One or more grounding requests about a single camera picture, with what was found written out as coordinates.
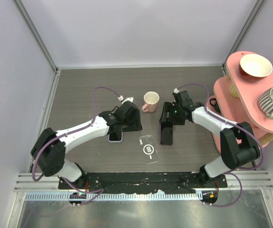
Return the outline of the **clear magsafe phone case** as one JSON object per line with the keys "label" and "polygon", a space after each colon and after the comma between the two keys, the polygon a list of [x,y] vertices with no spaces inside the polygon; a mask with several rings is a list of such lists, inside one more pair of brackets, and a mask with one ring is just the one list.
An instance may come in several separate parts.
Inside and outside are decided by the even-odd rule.
{"label": "clear magsafe phone case", "polygon": [[157,150],[154,146],[153,137],[151,135],[141,136],[139,138],[139,145],[146,164],[158,161]]}

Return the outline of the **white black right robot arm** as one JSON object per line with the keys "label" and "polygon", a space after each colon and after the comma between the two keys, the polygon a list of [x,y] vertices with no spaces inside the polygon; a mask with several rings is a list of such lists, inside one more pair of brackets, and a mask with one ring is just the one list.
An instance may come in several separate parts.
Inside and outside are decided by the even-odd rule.
{"label": "white black right robot arm", "polygon": [[204,127],[220,139],[220,156],[199,169],[203,187],[211,187],[221,175],[260,157],[259,143],[249,123],[236,123],[214,114],[205,104],[193,102],[187,91],[174,92],[173,96],[173,102],[164,102],[159,120],[161,145],[172,145],[173,127],[186,121]]}

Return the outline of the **purple phone black screen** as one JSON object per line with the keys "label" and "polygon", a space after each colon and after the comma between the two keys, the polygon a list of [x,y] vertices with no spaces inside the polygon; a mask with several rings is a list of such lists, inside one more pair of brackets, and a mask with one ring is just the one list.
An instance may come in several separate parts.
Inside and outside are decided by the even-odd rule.
{"label": "purple phone black screen", "polygon": [[160,123],[160,144],[172,145],[173,144],[173,124],[170,122]]}

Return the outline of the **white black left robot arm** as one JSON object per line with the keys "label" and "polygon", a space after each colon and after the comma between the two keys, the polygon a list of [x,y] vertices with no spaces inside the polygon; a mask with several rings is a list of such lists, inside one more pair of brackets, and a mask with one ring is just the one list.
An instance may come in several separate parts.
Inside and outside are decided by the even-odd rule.
{"label": "white black left robot arm", "polygon": [[140,110],[134,104],[133,98],[128,97],[121,102],[120,107],[112,111],[104,111],[92,120],[80,125],[54,131],[45,129],[30,154],[34,160],[32,178],[39,181],[35,176],[36,169],[42,171],[42,177],[58,176],[61,183],[67,184],[74,189],[86,186],[87,175],[75,162],[68,161],[66,154],[75,147],[98,137],[107,136],[109,142],[121,142],[124,132],[141,131]]}

